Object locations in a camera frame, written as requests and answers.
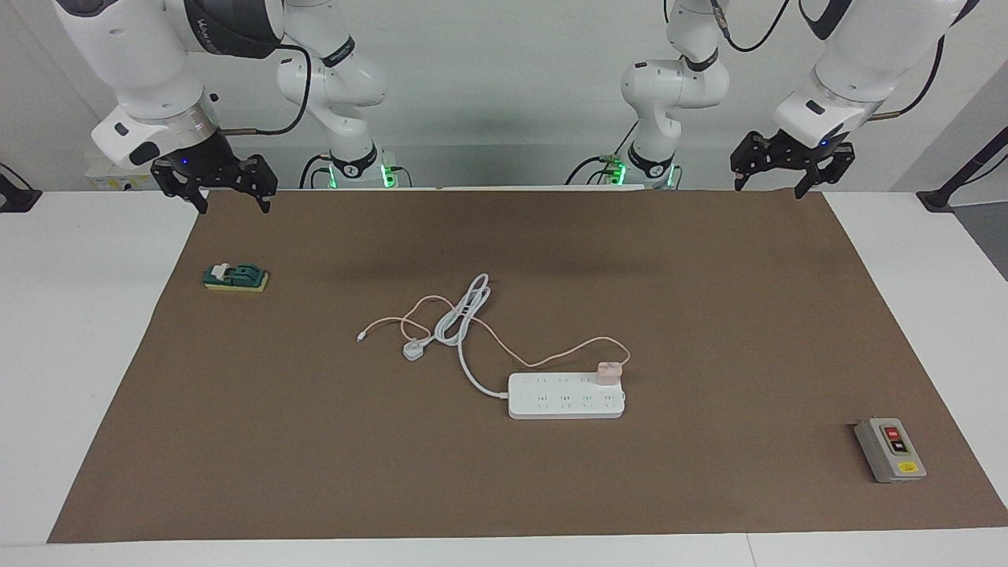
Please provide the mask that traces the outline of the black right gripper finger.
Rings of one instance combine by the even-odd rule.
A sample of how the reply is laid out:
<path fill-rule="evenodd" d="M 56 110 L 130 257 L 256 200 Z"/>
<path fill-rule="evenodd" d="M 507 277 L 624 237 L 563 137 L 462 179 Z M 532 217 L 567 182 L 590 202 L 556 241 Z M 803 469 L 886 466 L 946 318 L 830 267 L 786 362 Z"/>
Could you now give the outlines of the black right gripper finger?
<path fill-rule="evenodd" d="M 206 213 L 206 197 L 199 186 L 198 177 L 181 179 L 181 175 L 167 159 L 152 161 L 151 175 L 154 176 L 155 183 L 158 184 L 166 197 L 181 198 L 181 200 L 192 204 L 197 209 L 198 214 Z"/>
<path fill-rule="evenodd" d="M 251 155 L 241 160 L 240 191 L 255 198 L 263 214 L 270 212 L 270 200 L 276 195 L 276 176 L 263 155 Z"/>

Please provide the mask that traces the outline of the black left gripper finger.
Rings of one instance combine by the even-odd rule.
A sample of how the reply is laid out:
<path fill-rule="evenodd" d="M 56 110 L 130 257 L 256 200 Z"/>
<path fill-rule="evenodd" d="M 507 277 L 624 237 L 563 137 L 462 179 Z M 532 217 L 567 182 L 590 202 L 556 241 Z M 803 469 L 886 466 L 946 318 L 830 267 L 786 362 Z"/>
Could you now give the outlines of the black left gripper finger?
<path fill-rule="evenodd" d="M 839 145 L 831 155 L 828 164 L 825 166 L 806 166 L 803 178 L 795 186 L 795 197 L 803 198 L 814 187 L 821 184 L 835 184 L 842 179 L 846 171 L 853 165 L 854 154 L 853 145 Z"/>
<path fill-rule="evenodd" d="M 733 150 L 730 166 L 735 176 L 735 191 L 744 189 L 750 177 L 776 168 L 772 143 L 773 139 L 762 134 L 747 134 Z"/>

